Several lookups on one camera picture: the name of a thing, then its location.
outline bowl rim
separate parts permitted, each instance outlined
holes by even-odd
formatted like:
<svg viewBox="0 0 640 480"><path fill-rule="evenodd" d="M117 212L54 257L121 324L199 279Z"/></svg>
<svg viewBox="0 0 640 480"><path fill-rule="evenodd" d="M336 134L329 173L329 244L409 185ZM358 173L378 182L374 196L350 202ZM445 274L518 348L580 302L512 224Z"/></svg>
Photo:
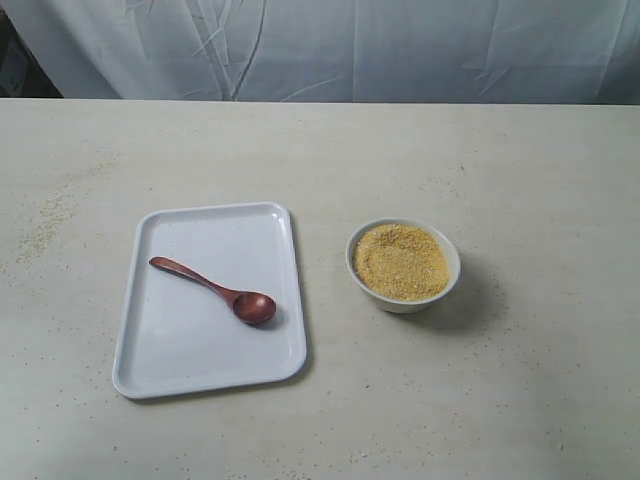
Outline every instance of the bowl rim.
<svg viewBox="0 0 640 480"><path fill-rule="evenodd" d="M441 248L442 248L442 244L444 243L455 254L455 258L457 260L457 262L455 262L456 265L454 265L454 267L456 267L455 271L452 270L452 265L448 264L448 267L450 270L449 274L451 275L451 278L449 279L449 284L447 285L447 287L445 287L444 290L442 290L437 295L434 295L433 297L425 298L424 300L405 302L402 300L395 300L393 298L380 295L379 293L371 290L362 282L362 280L360 280L360 277L358 276L358 273L356 272L355 267L353 266L353 258L352 258L352 255L350 255L350 252L352 250L355 250L356 243L360 240L360 238L366 232L368 232L372 228L377 227L378 225L389 225L394 223L422 228L423 230L425 230L426 232L434 236L436 242L438 242ZM436 300L444 297L447 293L449 293L453 289L455 284L458 282L458 278L460 277L460 254L458 253L458 250L456 249L453 242L451 242L451 240L449 240L449 238L437 228L408 217L381 217L361 225L359 228L355 230L355 232L353 232L353 234L351 234L351 236L349 237L349 240L347 240L347 246L345 249L345 262L347 264L347 270L349 271L351 278L353 278L353 280L362 290L364 290L366 293L368 293L372 297L377 298L378 300L382 300L383 302L388 302L395 305L416 306L416 305L426 305L431 302L435 302Z"/></svg>

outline white table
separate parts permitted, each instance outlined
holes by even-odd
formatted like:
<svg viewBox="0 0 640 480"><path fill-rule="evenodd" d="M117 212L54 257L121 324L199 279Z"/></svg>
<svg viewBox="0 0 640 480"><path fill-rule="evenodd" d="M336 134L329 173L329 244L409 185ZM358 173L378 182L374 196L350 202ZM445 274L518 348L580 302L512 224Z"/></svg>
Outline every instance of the white table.
<svg viewBox="0 0 640 480"><path fill-rule="evenodd" d="M636 479L640 108L0 101L3 479ZM134 229L295 217L296 380L134 403L111 365ZM403 319L343 265L402 215L462 252Z"/></svg>

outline white cloth backdrop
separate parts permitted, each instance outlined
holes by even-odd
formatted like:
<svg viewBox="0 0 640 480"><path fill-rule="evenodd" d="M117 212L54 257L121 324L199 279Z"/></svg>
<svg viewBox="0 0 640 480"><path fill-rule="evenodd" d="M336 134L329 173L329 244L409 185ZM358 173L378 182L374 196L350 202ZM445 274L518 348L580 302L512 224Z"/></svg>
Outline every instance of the white cloth backdrop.
<svg viewBox="0 0 640 480"><path fill-rule="evenodd" d="M640 0L0 0L66 97L640 103Z"/></svg>

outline spoon handle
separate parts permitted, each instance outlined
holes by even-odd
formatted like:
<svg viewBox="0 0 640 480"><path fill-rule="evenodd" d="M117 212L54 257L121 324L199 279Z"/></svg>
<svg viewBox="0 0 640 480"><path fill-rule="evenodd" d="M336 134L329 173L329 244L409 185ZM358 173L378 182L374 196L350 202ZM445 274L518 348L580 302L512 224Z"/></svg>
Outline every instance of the spoon handle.
<svg viewBox="0 0 640 480"><path fill-rule="evenodd" d="M170 258L153 257L151 260L149 260L149 265L152 265L160 270L164 270L165 272L173 273L174 275L177 275L179 277L183 277L188 280L193 280L194 282L204 285L205 287L210 288L211 290L216 292L218 295L220 295L222 298L224 298L229 304L232 304L233 301L236 298L238 298L239 295L242 294L242 292L238 292L236 290L230 290L221 285L213 283L211 280L204 278L202 275L200 275L197 272L194 272L189 267L186 267L181 263L171 260Z"/></svg>

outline tray rim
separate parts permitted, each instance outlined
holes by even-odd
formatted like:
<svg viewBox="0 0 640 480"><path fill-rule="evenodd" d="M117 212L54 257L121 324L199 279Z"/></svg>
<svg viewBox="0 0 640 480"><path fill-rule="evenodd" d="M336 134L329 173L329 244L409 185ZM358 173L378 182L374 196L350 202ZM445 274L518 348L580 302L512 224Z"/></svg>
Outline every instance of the tray rim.
<svg viewBox="0 0 640 480"><path fill-rule="evenodd" d="M213 387L201 385L194 388L165 388L165 389L157 389L155 392L152 392L152 393L150 393L149 390L141 391L135 388L132 389L126 384L124 384L120 379L122 349L123 349L124 339L126 336L125 332L127 330L127 325L129 323L128 312L129 312L129 309L131 306L131 300L133 297L133 287L134 287L133 280L136 273L136 265L138 264L138 259L140 256L140 244L142 241L143 232L147 224L150 221L152 221L154 218L160 217L166 214L176 214L176 213L180 214L180 213L190 213L190 212L208 211L208 210L224 210L224 209L230 209L230 208L242 209L242 208L260 207L260 206L269 206L280 211L280 213L282 214L282 217L286 220L287 241L291 242L291 247L292 247L291 255L292 255L293 267L294 267L292 280L297 287L294 293L295 295L294 301L295 301L296 310L300 314L300 324L301 324L300 325L301 328L299 329L300 335L297 341L300 343L301 353L300 353L300 357L296 359L297 361L294 363L294 366L291 369L291 371L286 372L285 375L282 375L282 374L273 375L273 377L269 377L267 379L262 379L260 381L255 381L255 382L231 381L231 382L226 382ZM118 391L118 393L120 393L122 396L126 398L129 398L132 400L143 400L148 398L169 397L169 396L184 395L184 394L190 394L190 393L215 392L218 390L225 390L233 387L264 385L268 383L282 382L294 377L302 370L302 367L305 365L307 361L307 356L308 356L307 332L306 332L306 325L305 325L306 320L304 317L304 307L302 305L302 293L300 291L301 287L300 287L300 279L298 275L298 268L299 266L298 266L298 260L296 255L296 242L294 238L291 214L289 213L289 210L284 205L278 202L264 201L264 202L231 203L231 204L224 204L224 205L209 205L209 206L199 206L199 207L191 207L191 208L189 207L171 208L171 209L156 210L151 213L148 213L138 222L138 226L136 228L136 234L133 242L133 250L131 252L131 261L129 264L129 273L127 276L127 288L125 290L125 295L124 295L124 305L122 309L122 315L120 318L120 327L118 330L113 368L111 372L111 380L114 388L116 389L116 391Z"/></svg>

